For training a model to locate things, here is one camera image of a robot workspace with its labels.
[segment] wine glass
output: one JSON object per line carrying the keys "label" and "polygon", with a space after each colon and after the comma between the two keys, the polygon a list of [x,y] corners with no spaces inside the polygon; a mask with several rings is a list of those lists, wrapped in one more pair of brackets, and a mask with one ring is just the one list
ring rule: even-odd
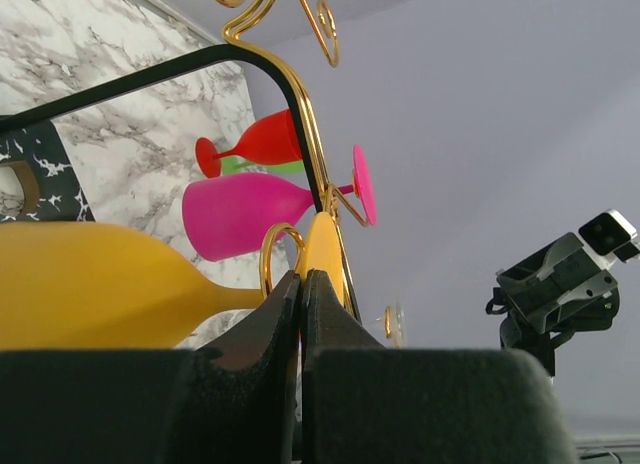
{"label": "wine glass", "polygon": [[[336,195],[344,199],[344,194],[355,193],[366,214],[364,224],[375,225],[375,196],[360,146],[354,146],[353,159],[354,182],[335,188]],[[218,261],[257,251],[274,224],[295,225],[312,205],[308,189],[269,174],[241,173],[189,184],[182,218],[198,254]]]}
{"label": "wine glass", "polygon": [[260,289],[208,280],[176,250],[107,223],[0,226],[0,349],[172,348]]}
{"label": "wine glass", "polygon": [[236,146],[229,151],[218,152],[206,138],[200,138],[196,142],[196,158],[207,177],[219,176],[219,161],[229,156],[240,156],[263,166],[302,159],[291,111],[285,109],[257,120],[244,131]]}
{"label": "wine glass", "polygon": [[365,322],[363,327],[374,338],[395,349],[406,347],[404,311],[399,303],[387,306],[384,314],[374,321]]}
{"label": "wine glass", "polygon": [[[251,161],[240,162],[236,156],[226,156],[217,159],[218,151],[214,143],[206,137],[201,137],[196,141],[196,161],[200,167],[200,171],[209,178],[218,177],[220,175],[228,176],[241,172],[242,169],[254,166],[256,163]],[[302,161],[287,162],[285,164],[277,164],[273,166],[265,166],[268,171],[276,174],[295,174],[304,171]]]}

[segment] wine glass holder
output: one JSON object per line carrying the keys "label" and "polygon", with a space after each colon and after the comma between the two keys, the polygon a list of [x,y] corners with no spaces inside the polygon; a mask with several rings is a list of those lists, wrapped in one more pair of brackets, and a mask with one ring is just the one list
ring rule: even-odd
{"label": "wine glass holder", "polygon": [[[225,7],[238,8],[249,0],[215,1]],[[244,11],[223,27],[225,44],[212,45],[47,104],[11,116],[1,117],[0,134],[50,121],[226,61],[240,61],[258,67],[277,84],[291,111],[304,171],[313,197],[313,206],[316,212],[328,212],[336,223],[338,240],[342,251],[345,309],[357,321],[362,322],[340,231],[341,210],[339,203],[342,203],[344,208],[363,227],[366,227],[368,223],[340,192],[338,187],[332,184],[329,178],[311,99],[298,74],[280,57],[242,39],[242,34],[256,26],[270,11],[275,1],[253,0],[250,2]],[[329,6],[324,0],[318,0],[316,3],[316,15],[314,16],[307,0],[299,1],[328,63],[332,67],[336,67],[340,61],[340,47],[335,22]],[[330,40],[330,45],[327,44],[326,39]]]}

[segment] gold curled wire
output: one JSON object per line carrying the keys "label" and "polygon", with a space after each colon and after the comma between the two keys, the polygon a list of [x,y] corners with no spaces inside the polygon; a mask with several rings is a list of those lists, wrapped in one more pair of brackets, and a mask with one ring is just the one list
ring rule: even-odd
{"label": "gold curled wire", "polygon": [[[247,0],[215,1],[225,7],[236,8],[243,5]],[[241,34],[257,25],[273,7],[275,1],[276,0],[266,0],[265,2],[265,0],[254,0],[244,12],[225,24],[223,28],[225,38],[231,37],[234,41],[239,41]],[[307,0],[299,1],[327,61],[332,67],[337,67],[340,62],[340,43],[338,41],[335,19],[333,18],[333,13],[327,1],[318,0],[316,2],[315,16],[311,12]],[[329,49],[325,38],[331,40],[331,49]]]}
{"label": "gold curled wire", "polygon": [[271,278],[271,253],[273,252],[273,244],[276,242],[278,235],[283,232],[291,236],[296,243],[297,255],[293,269],[296,273],[300,274],[302,254],[305,249],[302,235],[295,227],[286,222],[271,226],[262,240],[262,248],[260,249],[260,289],[265,299],[273,290],[273,281]]}
{"label": "gold curled wire", "polygon": [[[248,0],[215,1],[225,7],[236,8],[243,5]],[[231,19],[224,25],[223,37],[227,43],[236,47],[240,47],[242,49],[246,49],[269,60],[278,68],[278,70],[280,70],[280,72],[282,72],[283,76],[291,86],[291,89],[293,90],[296,98],[296,103],[300,110],[304,136],[308,144],[309,157],[311,159],[313,177],[320,195],[323,196],[330,184],[329,173],[325,164],[324,151],[322,149],[322,143],[320,140],[320,133],[318,131],[315,115],[311,106],[311,99],[307,92],[306,86],[304,85],[298,74],[293,70],[293,68],[283,59],[266,49],[262,49],[255,44],[241,39],[242,33],[257,25],[273,7],[275,1],[276,0],[253,0],[253,2],[249,4],[247,9],[245,9],[242,13],[240,13],[240,15]],[[299,1],[302,4],[305,15],[307,16],[307,19],[311,24],[313,32],[316,35],[316,38],[318,39],[318,42],[320,43],[322,50],[325,53],[327,60],[329,61],[329,64],[333,67],[337,66],[340,61],[340,45],[335,28],[335,21],[329,6],[324,0],[318,0],[316,6],[318,13],[317,17],[320,21],[320,26],[318,26],[315,19],[313,19],[313,15],[311,13],[307,0]],[[324,34],[331,39],[333,45],[333,53],[329,51],[329,48],[324,38],[322,37],[322,34],[320,33],[320,29],[322,29],[322,32],[324,32]],[[338,222],[337,209],[335,208],[335,206],[323,210],[329,212],[331,216],[336,219],[336,223]],[[349,267],[344,241],[342,239],[342,233],[340,232],[340,226],[336,225],[336,229],[338,232],[338,240],[340,242],[340,249],[342,251],[343,257],[343,282],[345,290],[344,304],[346,310],[352,316],[356,317],[357,311],[355,307],[355,300],[350,291],[353,282],[353,279],[351,277],[351,269]]]}

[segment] white wall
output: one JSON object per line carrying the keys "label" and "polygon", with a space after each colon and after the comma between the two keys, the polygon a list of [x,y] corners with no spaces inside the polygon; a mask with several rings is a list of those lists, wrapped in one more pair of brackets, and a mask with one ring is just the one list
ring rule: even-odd
{"label": "white wall", "polygon": [[[334,180],[369,159],[379,226],[346,220],[364,320],[395,296],[418,347],[495,347],[495,272],[597,213],[640,226],[640,0],[414,0],[273,48],[299,70]],[[256,116],[284,107],[255,69]],[[640,434],[640,263],[613,269],[622,309],[559,353],[579,436]]]}

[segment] gold wire hook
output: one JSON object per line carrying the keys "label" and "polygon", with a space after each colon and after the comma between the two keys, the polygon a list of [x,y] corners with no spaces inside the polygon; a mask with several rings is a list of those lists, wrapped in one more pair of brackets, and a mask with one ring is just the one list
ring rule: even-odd
{"label": "gold wire hook", "polygon": [[[215,0],[225,7],[236,8],[243,5],[247,0]],[[239,16],[231,19],[223,28],[225,38],[239,41],[243,32],[248,31],[257,25],[262,18],[273,7],[276,0],[267,0],[266,4],[261,8],[265,0],[254,0],[249,7]],[[327,61],[332,67],[336,67],[340,62],[340,43],[338,42],[338,33],[336,31],[336,23],[333,18],[331,8],[325,0],[316,2],[315,16],[311,12],[309,2],[307,0],[299,0],[302,10],[307,16],[307,20],[311,25],[311,29],[324,52]],[[331,47],[327,45],[325,36],[331,40]]]}
{"label": "gold wire hook", "polygon": [[262,290],[262,295],[265,299],[273,290],[273,281],[271,278],[271,253],[273,252],[273,245],[278,235],[283,232],[291,236],[296,243],[296,263],[293,266],[293,269],[297,274],[300,274],[302,255],[305,250],[302,235],[295,227],[291,224],[287,224],[286,222],[281,222],[271,226],[262,240],[262,249],[260,249],[260,289]]}

